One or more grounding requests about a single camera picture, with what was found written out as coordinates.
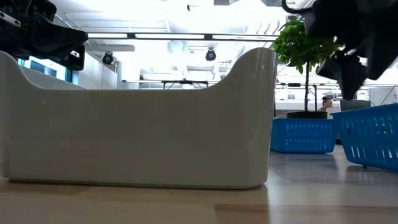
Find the blue plastic basket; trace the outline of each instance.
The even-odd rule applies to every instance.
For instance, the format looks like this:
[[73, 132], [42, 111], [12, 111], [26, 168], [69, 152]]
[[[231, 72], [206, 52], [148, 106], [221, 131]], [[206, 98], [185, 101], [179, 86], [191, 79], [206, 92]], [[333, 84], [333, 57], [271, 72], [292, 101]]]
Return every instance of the blue plastic basket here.
[[271, 150], [283, 153], [333, 152], [336, 135], [331, 119], [274, 119]]
[[398, 104], [333, 114], [347, 160], [398, 171]]

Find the potted plant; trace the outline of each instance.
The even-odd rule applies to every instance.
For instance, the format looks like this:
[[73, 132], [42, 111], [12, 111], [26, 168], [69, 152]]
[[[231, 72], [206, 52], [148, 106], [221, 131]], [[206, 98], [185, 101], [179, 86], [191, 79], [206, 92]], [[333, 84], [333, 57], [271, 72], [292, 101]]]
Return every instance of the potted plant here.
[[327, 118], [327, 113], [308, 111], [308, 81], [314, 67], [328, 58], [339, 45], [333, 39], [309, 39], [305, 33], [304, 21], [290, 17], [274, 42], [274, 49], [279, 54], [279, 62], [288, 67], [295, 67], [301, 74], [305, 66], [304, 111], [295, 112], [288, 117], [294, 118]]

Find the black machine part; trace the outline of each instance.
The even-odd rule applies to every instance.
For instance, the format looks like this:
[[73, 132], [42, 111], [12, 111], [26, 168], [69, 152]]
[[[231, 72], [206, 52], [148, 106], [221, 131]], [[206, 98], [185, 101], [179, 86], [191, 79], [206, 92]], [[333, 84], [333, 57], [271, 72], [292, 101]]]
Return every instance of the black machine part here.
[[113, 52], [105, 52], [104, 57], [102, 58], [102, 62], [106, 65], [112, 65], [115, 59], [113, 57]]
[[214, 49], [208, 49], [206, 53], [206, 60], [208, 62], [216, 60], [216, 52], [214, 51]]
[[0, 0], [0, 50], [15, 58], [34, 56], [83, 70], [88, 35], [53, 24], [56, 12], [48, 0]]
[[[317, 0], [306, 9], [282, 8], [304, 18], [308, 38], [335, 38], [342, 50], [322, 63], [319, 75], [337, 80], [350, 100], [365, 79], [377, 80], [398, 56], [398, 0]], [[359, 58], [367, 58], [361, 65]]]

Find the window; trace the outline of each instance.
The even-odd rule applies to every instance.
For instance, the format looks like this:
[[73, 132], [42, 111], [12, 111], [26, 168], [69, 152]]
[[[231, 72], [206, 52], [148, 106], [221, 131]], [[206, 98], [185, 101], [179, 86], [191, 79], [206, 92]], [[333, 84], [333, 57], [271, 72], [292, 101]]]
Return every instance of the window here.
[[72, 83], [79, 85], [79, 73], [76, 71], [72, 71]]
[[29, 60], [18, 59], [20, 66], [30, 68], [32, 70], [50, 75], [51, 77], [58, 78], [67, 82], [73, 82], [73, 71], [65, 68], [64, 66], [55, 63], [51, 60], [42, 60], [35, 57], [29, 57]]

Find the security camera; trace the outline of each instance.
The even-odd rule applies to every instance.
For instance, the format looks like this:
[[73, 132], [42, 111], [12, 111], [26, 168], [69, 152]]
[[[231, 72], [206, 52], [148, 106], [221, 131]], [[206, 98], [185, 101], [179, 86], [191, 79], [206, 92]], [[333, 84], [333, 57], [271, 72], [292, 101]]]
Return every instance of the security camera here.
[[216, 60], [216, 52], [214, 51], [214, 49], [209, 49], [206, 53], [206, 60], [208, 62], [214, 61]]
[[102, 62], [105, 65], [113, 65], [116, 62], [116, 58], [113, 57], [113, 52], [105, 52]]

